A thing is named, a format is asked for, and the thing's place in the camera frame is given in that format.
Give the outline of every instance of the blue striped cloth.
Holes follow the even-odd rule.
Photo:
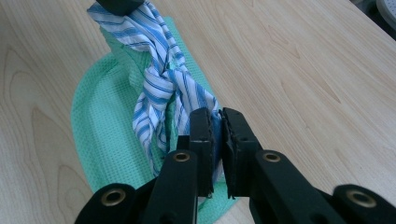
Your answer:
[[[219,135],[217,99],[192,79],[183,53],[153,4],[146,1],[130,15],[120,17],[94,3],[88,13],[125,46],[151,54],[143,90],[134,108],[133,128],[154,176],[159,171],[152,158],[151,140],[155,136],[157,147],[163,153],[169,152],[164,121],[165,109],[173,95],[178,135],[190,134],[190,112],[201,107],[212,111],[215,133]]]

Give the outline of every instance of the wooden table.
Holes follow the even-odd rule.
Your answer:
[[[70,108],[109,52],[80,0],[0,3],[0,222],[72,223],[92,192]],[[396,42],[347,0],[159,1],[222,105],[326,192],[396,204]],[[247,200],[219,223],[251,223]]]

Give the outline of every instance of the wood grain surface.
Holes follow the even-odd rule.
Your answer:
[[[396,43],[347,0],[153,1],[222,105],[326,192],[396,204]],[[74,90],[109,52],[92,0],[0,2],[0,223],[73,223],[92,192]],[[246,199],[219,223],[252,223]]]

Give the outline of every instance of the green towel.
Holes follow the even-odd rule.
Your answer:
[[[213,94],[172,19],[164,20],[185,55],[191,75]],[[123,46],[105,30],[102,33],[111,53],[87,71],[73,100],[71,120],[76,149],[93,191],[111,183],[129,184],[137,189],[153,178],[132,128],[134,105],[142,91],[144,69],[150,62],[150,55]],[[166,109],[166,126],[171,131],[171,150],[175,150],[177,132],[172,121],[172,104]],[[154,155],[156,163],[162,163],[160,150],[154,148],[152,151],[157,152]],[[198,223],[213,223],[234,203],[227,199],[226,184],[220,180],[215,185],[213,198],[200,204]]]

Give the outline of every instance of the green mesh cloth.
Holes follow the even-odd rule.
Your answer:
[[[172,19],[164,19],[185,54],[191,75],[213,94]],[[124,183],[139,188],[153,177],[144,150],[132,128],[134,105],[142,91],[143,71],[149,64],[150,55],[123,46],[105,30],[102,33],[111,53],[87,71],[78,84],[73,100],[71,120],[76,148],[93,191],[111,183]],[[172,108],[173,103],[166,109],[166,126],[171,132],[170,146],[174,150],[177,132]],[[160,150],[154,148],[152,151],[156,163],[162,164],[163,155]],[[213,223],[234,202],[227,199],[224,181],[218,182],[213,198],[200,204],[198,222]]]

